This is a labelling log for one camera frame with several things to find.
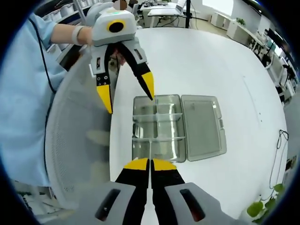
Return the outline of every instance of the window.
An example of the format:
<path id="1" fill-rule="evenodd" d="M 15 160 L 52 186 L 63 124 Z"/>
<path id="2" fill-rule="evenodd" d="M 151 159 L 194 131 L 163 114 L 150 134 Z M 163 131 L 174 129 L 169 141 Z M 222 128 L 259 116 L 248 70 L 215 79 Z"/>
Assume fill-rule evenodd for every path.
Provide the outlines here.
<path id="1" fill-rule="evenodd" d="M 202 4 L 227 15 L 233 12 L 233 0 L 202 0 Z"/>
<path id="2" fill-rule="evenodd" d="M 274 52 L 275 52 L 275 54 L 276 54 L 277 56 L 280 56 L 280 54 L 282 53 L 282 49 L 279 48 L 278 46 L 276 46 Z"/>

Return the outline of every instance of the plant leaf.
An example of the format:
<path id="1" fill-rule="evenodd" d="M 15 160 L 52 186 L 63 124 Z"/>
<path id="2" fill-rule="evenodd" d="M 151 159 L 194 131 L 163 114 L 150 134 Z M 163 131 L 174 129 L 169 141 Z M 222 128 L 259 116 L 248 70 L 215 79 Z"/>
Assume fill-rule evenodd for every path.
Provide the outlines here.
<path id="1" fill-rule="evenodd" d="M 262 202 L 254 202 L 247 208 L 247 213 L 251 217 L 256 217 L 263 210 Z"/>
<path id="2" fill-rule="evenodd" d="M 274 190 L 277 191 L 278 193 L 280 193 L 285 190 L 285 187 L 283 186 L 283 184 L 277 184 L 274 186 Z"/>
<path id="3" fill-rule="evenodd" d="M 264 206 L 265 206 L 268 210 L 271 210 L 271 209 L 274 207 L 275 203 L 276 203 L 276 199 L 275 199 L 275 198 L 270 198 L 270 200 L 268 200 L 268 202 L 265 203 Z"/>
<path id="4" fill-rule="evenodd" d="M 255 219 L 255 220 L 253 220 L 252 222 L 253 223 L 256 223 L 256 224 L 263 224 L 263 220 L 267 217 L 267 215 L 269 214 L 269 210 L 266 210 L 265 212 L 264 212 L 264 214 L 262 215 L 262 217 L 260 217 L 260 218 L 258 218 L 258 219 Z"/>

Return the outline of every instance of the container compartment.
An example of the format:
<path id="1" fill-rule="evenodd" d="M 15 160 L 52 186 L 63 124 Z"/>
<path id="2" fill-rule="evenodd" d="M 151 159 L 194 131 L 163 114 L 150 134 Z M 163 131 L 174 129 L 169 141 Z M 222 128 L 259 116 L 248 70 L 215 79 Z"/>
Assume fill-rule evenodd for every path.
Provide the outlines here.
<path id="1" fill-rule="evenodd" d="M 133 110 L 132 158 L 186 160 L 185 131 L 180 97 L 136 97 Z"/>

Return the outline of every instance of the green plant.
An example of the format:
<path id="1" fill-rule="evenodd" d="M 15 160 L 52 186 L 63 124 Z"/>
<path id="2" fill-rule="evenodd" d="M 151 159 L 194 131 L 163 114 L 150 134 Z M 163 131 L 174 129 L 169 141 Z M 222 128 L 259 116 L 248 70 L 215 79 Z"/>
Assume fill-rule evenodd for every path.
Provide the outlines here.
<path id="1" fill-rule="evenodd" d="M 246 22 L 244 21 L 244 19 L 241 19 L 241 18 L 236 18 L 236 22 L 240 23 L 241 25 L 245 26 L 246 25 Z"/>
<path id="2" fill-rule="evenodd" d="M 253 220 L 252 222 L 256 224 L 261 224 L 262 221 L 267 217 L 267 215 L 270 213 L 270 211 L 274 208 L 276 201 L 280 198 L 284 191 L 283 184 L 277 184 L 274 186 L 273 191 L 276 191 L 275 196 L 271 196 L 271 198 L 264 204 L 262 199 L 258 202 L 252 203 L 247 208 L 247 213 L 252 218 L 255 218 L 259 216 L 259 214 L 262 214 L 261 217 L 258 219 Z"/>

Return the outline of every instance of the white cabinet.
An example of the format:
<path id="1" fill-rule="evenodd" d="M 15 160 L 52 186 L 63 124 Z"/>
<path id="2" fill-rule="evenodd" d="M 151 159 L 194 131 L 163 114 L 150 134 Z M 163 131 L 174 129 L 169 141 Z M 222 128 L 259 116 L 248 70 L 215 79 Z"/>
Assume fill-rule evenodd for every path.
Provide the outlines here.
<path id="1" fill-rule="evenodd" d="M 235 21 L 231 21 L 227 29 L 227 36 L 232 40 L 247 45 L 249 34 L 245 32 Z"/>

